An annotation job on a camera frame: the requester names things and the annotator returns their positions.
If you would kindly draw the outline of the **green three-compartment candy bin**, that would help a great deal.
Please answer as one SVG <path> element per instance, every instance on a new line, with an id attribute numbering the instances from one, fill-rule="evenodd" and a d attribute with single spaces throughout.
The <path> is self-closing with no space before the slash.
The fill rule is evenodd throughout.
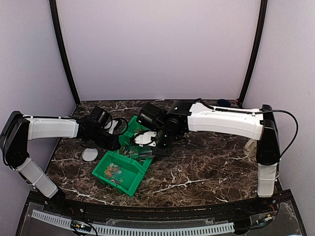
<path id="1" fill-rule="evenodd" d="M 119 137 L 119 142 L 122 146 L 133 146 L 130 142 L 130 138 L 137 131 L 144 131 L 146 128 L 136 122 L 137 116 L 134 116 L 129 122 L 129 128 L 127 132 Z M 117 189 L 118 192 L 122 194 L 127 194 L 133 197 L 139 184 L 144 178 L 146 172 L 148 171 L 153 158 L 151 159 L 140 159 L 135 160 L 123 155 L 117 154 L 116 151 L 107 151 L 97 166 L 92 171 L 92 175 L 98 178 L 98 180 L 106 185 Z M 107 166 L 114 163 L 121 167 L 123 172 L 124 181 L 120 184 L 115 184 L 104 177 L 104 171 Z"/>

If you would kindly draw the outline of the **silver metal scoop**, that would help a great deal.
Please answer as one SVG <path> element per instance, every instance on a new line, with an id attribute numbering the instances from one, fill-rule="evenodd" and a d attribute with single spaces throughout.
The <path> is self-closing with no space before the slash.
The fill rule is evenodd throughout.
<path id="1" fill-rule="evenodd" d="M 153 157 L 154 155 L 151 147 L 140 147 L 136 152 L 137 159 L 151 159 Z"/>

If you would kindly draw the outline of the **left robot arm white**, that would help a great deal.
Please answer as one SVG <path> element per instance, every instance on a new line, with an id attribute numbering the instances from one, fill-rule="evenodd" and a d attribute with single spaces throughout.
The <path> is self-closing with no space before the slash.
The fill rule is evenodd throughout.
<path id="1" fill-rule="evenodd" d="M 79 139 L 113 150 L 120 146 L 122 122 L 104 110 L 83 117 L 46 117 L 13 111 L 0 134 L 3 163 L 50 200 L 58 214 L 69 211 L 65 194 L 45 173 L 48 158 L 60 139 Z"/>

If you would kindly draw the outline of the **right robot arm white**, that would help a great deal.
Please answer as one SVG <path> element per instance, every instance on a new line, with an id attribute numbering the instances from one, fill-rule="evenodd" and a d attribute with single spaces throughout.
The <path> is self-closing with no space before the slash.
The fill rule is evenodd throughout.
<path id="1" fill-rule="evenodd" d="M 269 105 L 260 109 L 236 109 L 210 106 L 202 99 L 178 101 L 155 121 L 158 147 L 166 147 L 173 138 L 188 132 L 216 132 L 246 137 L 257 142 L 258 197 L 251 203 L 255 213 L 270 205 L 282 155 L 274 113 Z"/>

